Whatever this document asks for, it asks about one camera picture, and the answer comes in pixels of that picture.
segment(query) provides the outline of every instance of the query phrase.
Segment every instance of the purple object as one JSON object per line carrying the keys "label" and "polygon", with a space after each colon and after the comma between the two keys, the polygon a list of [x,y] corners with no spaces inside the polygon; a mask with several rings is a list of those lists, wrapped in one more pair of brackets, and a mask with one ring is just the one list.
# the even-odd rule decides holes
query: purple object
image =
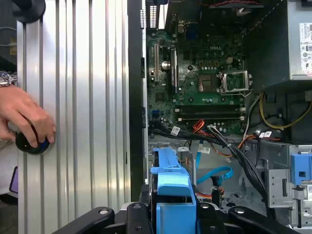
{"label": "purple object", "polygon": [[18,194],[19,193],[19,173],[18,167],[14,168],[9,191]]}

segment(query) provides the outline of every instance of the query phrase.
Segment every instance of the finger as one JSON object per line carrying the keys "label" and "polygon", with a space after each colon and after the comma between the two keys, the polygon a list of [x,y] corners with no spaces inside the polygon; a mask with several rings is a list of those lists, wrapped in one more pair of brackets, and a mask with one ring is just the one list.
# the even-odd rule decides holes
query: finger
{"label": "finger", "polygon": [[0,121],[0,139],[15,142],[15,134],[13,134],[6,122]]}
{"label": "finger", "polygon": [[41,143],[44,142],[45,136],[47,135],[45,129],[47,116],[35,105],[31,107],[29,105],[21,104],[18,108],[18,112],[33,124],[37,132],[38,141]]}
{"label": "finger", "polygon": [[25,135],[29,144],[37,148],[37,138],[28,121],[17,111],[7,110],[4,116],[7,120],[12,121]]}
{"label": "finger", "polygon": [[40,111],[42,111],[42,113],[47,117],[45,121],[45,132],[47,133],[47,138],[50,143],[54,143],[54,133],[56,132],[55,123],[47,112],[45,112],[43,109],[41,109]]}

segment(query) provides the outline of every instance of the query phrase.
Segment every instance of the wristwatch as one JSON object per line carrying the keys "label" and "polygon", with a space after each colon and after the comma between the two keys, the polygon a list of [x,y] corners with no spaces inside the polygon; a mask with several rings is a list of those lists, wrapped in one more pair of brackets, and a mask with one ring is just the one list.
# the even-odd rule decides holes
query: wristwatch
{"label": "wristwatch", "polygon": [[17,75],[9,74],[5,71],[0,71],[0,87],[7,87],[17,81]]}

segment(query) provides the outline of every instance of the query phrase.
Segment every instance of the motherboard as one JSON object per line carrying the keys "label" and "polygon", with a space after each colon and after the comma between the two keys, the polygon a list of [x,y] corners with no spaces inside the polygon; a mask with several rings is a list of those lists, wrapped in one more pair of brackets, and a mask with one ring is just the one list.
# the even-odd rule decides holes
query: motherboard
{"label": "motherboard", "polygon": [[[184,25],[191,31],[191,25]],[[244,132],[245,99],[222,95],[221,73],[228,73],[227,89],[244,87],[241,35],[169,36],[164,31],[147,36],[148,119],[166,127],[192,130],[199,120],[224,134]]]}

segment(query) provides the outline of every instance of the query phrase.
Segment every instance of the blue tab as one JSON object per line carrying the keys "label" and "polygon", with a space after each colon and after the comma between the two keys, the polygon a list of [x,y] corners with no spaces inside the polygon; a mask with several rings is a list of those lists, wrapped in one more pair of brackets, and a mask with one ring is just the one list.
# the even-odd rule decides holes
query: blue tab
{"label": "blue tab", "polygon": [[157,194],[167,196],[191,196],[189,174],[181,167],[174,150],[155,148],[159,167],[152,167],[151,173],[158,174]]}
{"label": "blue tab", "polygon": [[304,180],[312,180],[312,155],[291,155],[292,183],[300,185]]}
{"label": "blue tab", "polygon": [[157,194],[191,197],[191,202],[157,203],[156,234],[195,234],[196,199],[189,174],[179,164],[174,150],[161,148],[154,152],[159,158],[159,167],[151,168],[151,173],[158,174]]}

